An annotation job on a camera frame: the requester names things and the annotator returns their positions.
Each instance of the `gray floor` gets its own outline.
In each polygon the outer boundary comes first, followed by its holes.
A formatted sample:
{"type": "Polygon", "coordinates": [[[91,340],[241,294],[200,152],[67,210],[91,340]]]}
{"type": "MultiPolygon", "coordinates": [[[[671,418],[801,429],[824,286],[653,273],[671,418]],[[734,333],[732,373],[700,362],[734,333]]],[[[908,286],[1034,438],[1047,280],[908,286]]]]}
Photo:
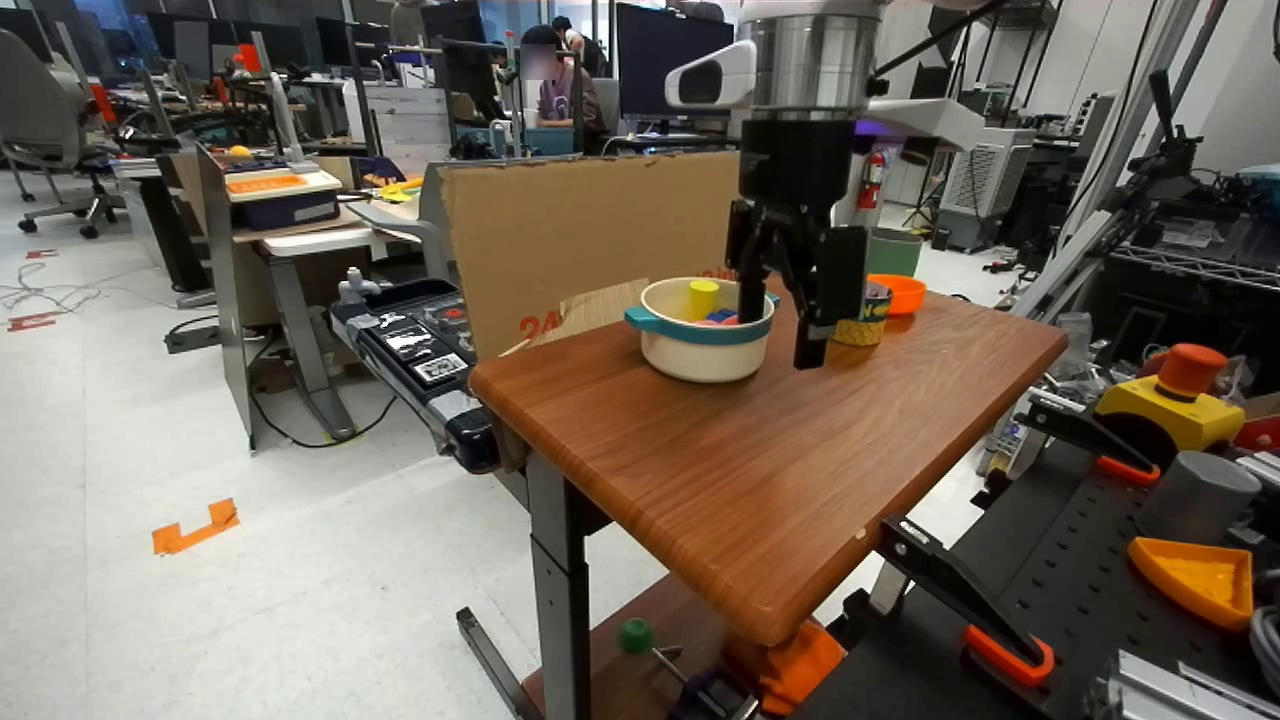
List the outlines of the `gray floor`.
{"type": "MultiPolygon", "coordinates": [[[[344,448],[264,438],[248,452],[218,357],[164,352],[164,333],[200,314],[176,314],[149,238],[116,225],[84,246],[73,222],[18,238],[9,180],[0,210],[2,320],[54,314],[49,296],[84,299],[50,328],[0,333],[0,715],[500,720],[452,614],[475,609],[511,669],[537,669],[516,502],[440,460],[403,408],[344,448]],[[49,296],[15,303],[18,280],[49,296]],[[241,528],[178,557],[151,551],[151,528],[195,528],[224,498],[241,528]]],[[[978,266],[926,253],[918,277],[990,303],[1007,277],[978,266]]],[[[344,386],[354,420],[385,395],[344,386]]],[[[269,412],[315,438],[289,395],[269,412]]],[[[916,521],[947,539],[971,524],[971,492],[962,460],[916,521]]],[[[586,562],[593,616],[661,576],[614,528],[593,536],[586,562]]]]}

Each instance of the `chair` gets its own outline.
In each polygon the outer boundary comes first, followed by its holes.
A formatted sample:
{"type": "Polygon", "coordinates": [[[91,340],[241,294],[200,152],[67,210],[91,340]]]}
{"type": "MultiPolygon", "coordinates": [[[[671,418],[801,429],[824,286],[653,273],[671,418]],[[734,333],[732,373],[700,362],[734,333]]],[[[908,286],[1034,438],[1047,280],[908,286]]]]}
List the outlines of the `chair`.
{"type": "Polygon", "coordinates": [[[125,210],[98,175],[107,165],[107,137],[91,127],[88,97],[78,77],[41,65],[41,56],[13,33],[0,27],[0,152],[13,170],[45,173],[54,210],[25,211],[18,234],[34,234],[34,218],[77,211],[78,238],[97,238],[97,222],[116,222],[125,210]],[[91,193],[67,196],[50,184],[50,173],[84,173],[91,193]]]}

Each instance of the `bowl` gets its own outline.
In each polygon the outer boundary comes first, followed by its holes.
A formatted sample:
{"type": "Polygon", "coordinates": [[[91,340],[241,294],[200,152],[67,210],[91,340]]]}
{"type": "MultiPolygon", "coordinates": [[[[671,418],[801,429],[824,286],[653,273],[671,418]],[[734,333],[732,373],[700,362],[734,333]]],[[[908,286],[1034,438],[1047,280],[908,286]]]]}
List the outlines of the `bowl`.
{"type": "Polygon", "coordinates": [[[890,320],[916,315],[924,307],[926,286],[918,286],[916,277],[868,273],[868,280],[890,294],[890,320]]]}
{"type": "Polygon", "coordinates": [[[692,386],[732,386],[762,364],[776,315],[776,299],[762,296],[762,315],[734,324],[726,320],[734,299],[734,280],[669,277],[648,286],[624,320],[640,333],[640,357],[656,373],[692,386]]]}

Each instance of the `white bowl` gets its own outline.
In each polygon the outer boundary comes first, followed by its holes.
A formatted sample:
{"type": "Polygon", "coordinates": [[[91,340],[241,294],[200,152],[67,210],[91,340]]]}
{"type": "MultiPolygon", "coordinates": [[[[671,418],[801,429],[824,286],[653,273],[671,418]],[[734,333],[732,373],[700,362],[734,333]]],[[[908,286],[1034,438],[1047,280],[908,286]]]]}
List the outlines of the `white bowl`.
{"type": "MultiPolygon", "coordinates": [[[[704,277],[656,280],[624,320],[640,333],[640,352],[653,368],[692,386],[732,386],[752,377],[767,352],[776,299],[762,296],[762,315],[752,324],[688,320],[688,286],[704,277]]],[[[739,286],[716,280],[716,307],[734,314],[739,286]]]]}

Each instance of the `green object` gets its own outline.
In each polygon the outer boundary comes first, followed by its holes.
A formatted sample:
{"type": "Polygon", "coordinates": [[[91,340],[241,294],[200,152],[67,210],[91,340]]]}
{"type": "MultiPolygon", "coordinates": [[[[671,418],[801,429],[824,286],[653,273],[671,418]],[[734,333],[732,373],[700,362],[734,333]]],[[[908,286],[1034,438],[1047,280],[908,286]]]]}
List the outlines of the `green object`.
{"type": "Polygon", "coordinates": [[[868,273],[916,277],[924,240],[894,230],[874,230],[868,246],[868,273]]]}
{"type": "Polygon", "coordinates": [[[644,656],[644,653],[653,653],[653,629],[644,621],[624,621],[624,629],[614,633],[614,646],[628,656],[644,656]]]}

